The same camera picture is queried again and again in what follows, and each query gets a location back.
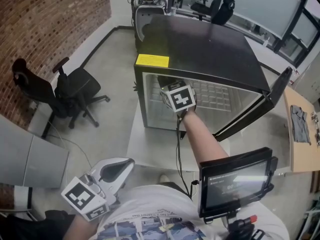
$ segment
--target chair armrest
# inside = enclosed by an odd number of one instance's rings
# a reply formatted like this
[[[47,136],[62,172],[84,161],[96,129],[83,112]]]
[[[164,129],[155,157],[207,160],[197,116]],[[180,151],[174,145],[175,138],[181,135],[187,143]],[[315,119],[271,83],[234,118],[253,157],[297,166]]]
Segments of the chair armrest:
[[[54,68],[52,69],[52,72],[56,73],[57,71],[59,71],[60,74],[63,74],[64,70],[63,70],[62,66],[64,64],[66,64],[68,60],[69,60],[68,57],[63,58],[60,62],[58,62],[57,65],[54,66]]]

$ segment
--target mini fridge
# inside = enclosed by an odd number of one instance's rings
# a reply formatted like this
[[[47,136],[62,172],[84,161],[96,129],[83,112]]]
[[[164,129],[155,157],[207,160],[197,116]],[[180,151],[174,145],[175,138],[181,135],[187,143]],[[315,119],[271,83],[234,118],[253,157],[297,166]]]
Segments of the mini fridge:
[[[222,141],[272,110],[292,74],[287,68],[269,87],[245,36],[224,26],[157,15],[144,31],[138,58],[144,57],[134,72],[145,127],[176,129],[177,116],[162,101],[158,76],[194,88],[196,113]]]

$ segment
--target black office chair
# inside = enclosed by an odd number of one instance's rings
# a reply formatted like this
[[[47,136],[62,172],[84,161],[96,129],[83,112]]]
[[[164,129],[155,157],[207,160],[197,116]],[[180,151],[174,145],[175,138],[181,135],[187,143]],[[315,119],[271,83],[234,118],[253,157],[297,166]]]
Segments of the black office chair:
[[[216,15],[211,19],[211,23],[220,26],[226,24],[234,14],[235,6],[235,0],[223,0],[223,4],[220,6]]]
[[[84,111],[83,117],[88,115],[94,126],[98,127],[99,123],[94,120],[87,105],[100,100],[109,102],[110,99],[106,95],[94,97],[101,86],[83,68],[79,67],[67,76],[62,67],[68,60],[68,57],[64,58],[52,70],[53,73],[60,73],[54,92],[48,81],[27,68],[27,62],[23,58],[18,58],[12,65],[13,80],[28,98],[49,104],[57,117],[72,117],[70,129],[75,127],[75,120],[81,111]]]
[[[202,1],[204,3],[195,2],[193,5],[191,5],[190,9],[200,14],[211,15],[211,12],[215,5],[215,0],[212,1],[210,7],[206,6],[205,2],[207,2],[207,0],[202,0]]]

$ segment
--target gray floor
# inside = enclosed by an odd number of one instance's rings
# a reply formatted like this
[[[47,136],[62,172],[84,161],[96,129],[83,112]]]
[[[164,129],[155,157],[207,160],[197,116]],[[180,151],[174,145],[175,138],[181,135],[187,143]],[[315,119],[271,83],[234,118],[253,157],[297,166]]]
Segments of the gray floor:
[[[91,165],[101,159],[126,156],[138,102],[137,93],[133,91],[135,81],[133,65],[136,56],[133,31],[117,30],[85,66],[85,69],[101,84],[99,95],[108,95],[111,98],[109,103],[102,101],[90,107],[94,118],[99,121],[99,128],[95,128],[87,118],[81,116],[76,121],[73,130],[68,129],[69,121],[55,119],[53,122],[62,138],[77,143],[84,150]],[[264,73],[270,84],[277,78],[268,70],[264,70]],[[281,100],[273,111],[248,126],[242,133],[239,133],[240,135],[236,134],[230,139],[231,154],[270,147],[274,155],[279,158],[279,164],[287,165],[289,163],[289,140],[286,134],[288,130],[284,113],[283,100]],[[58,136],[53,128],[50,129],[50,134]],[[61,188],[63,189],[67,181],[69,182],[74,176],[81,176],[90,167],[84,154],[76,145],[68,141],[62,143],[56,138],[50,138],[50,141],[62,147],[66,146],[70,150],[62,181]],[[136,166],[126,183],[126,188],[154,184],[161,173],[166,173],[172,181],[183,187],[176,171]],[[185,173],[186,182],[191,182],[192,178],[192,172]],[[263,198],[262,203],[283,220],[290,233],[290,238],[294,239],[303,221],[303,214],[309,208],[313,198],[313,195],[309,194],[311,174],[296,173],[276,176],[273,178],[273,183],[274,190]],[[61,198],[60,192],[61,189],[34,188],[32,197],[34,208],[42,216],[46,210],[50,209],[72,212],[69,205]]]

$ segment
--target black cable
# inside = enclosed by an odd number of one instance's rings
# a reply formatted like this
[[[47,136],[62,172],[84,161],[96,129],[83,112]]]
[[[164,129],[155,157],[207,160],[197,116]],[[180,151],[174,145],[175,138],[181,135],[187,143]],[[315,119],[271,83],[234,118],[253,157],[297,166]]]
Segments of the black cable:
[[[190,196],[189,189],[188,189],[187,184],[186,184],[186,182],[185,182],[185,180],[184,180],[184,177],[183,177],[183,175],[182,175],[182,162],[181,162],[181,156],[180,156],[180,137],[179,137],[179,129],[180,129],[181,121],[182,121],[182,119],[177,115],[177,121],[176,121],[176,138],[177,138],[177,145],[176,145],[176,149],[175,149],[175,150],[176,150],[176,153],[175,153],[175,155],[176,155],[176,156],[175,156],[176,160],[175,160],[175,162],[176,162],[176,164],[177,164],[177,160],[178,160],[178,162],[179,162],[179,168],[178,168],[178,165],[177,165],[179,176],[180,176],[181,179],[182,179],[182,182],[183,182],[183,185],[184,185],[184,187],[185,187],[185,189],[186,189],[186,193],[187,193],[188,197],[192,198],[192,197]]]
[[[67,139],[67,138],[60,138],[60,137],[58,137],[58,136],[51,135],[51,134],[44,135],[43,137],[53,137],[53,138],[57,138],[57,139],[62,139],[62,140],[65,140],[65,141],[67,141],[67,142],[70,142],[70,143],[76,145],[76,146],[82,151],[82,153],[84,153],[85,158],[86,158],[86,160],[88,161],[88,164],[89,164],[89,166],[90,166],[90,169],[92,168],[92,165],[91,165],[91,163],[90,163],[90,161],[89,161],[89,159],[88,159],[88,156],[87,156],[86,152],[84,152],[84,150],[83,150],[77,143],[75,143],[75,142],[73,142],[72,140],[69,140],[69,139]]]
[[[199,184],[199,180],[194,180],[191,182],[191,186],[190,186],[190,198],[192,200],[192,191],[193,191],[193,188],[194,188],[194,185],[198,185]]]

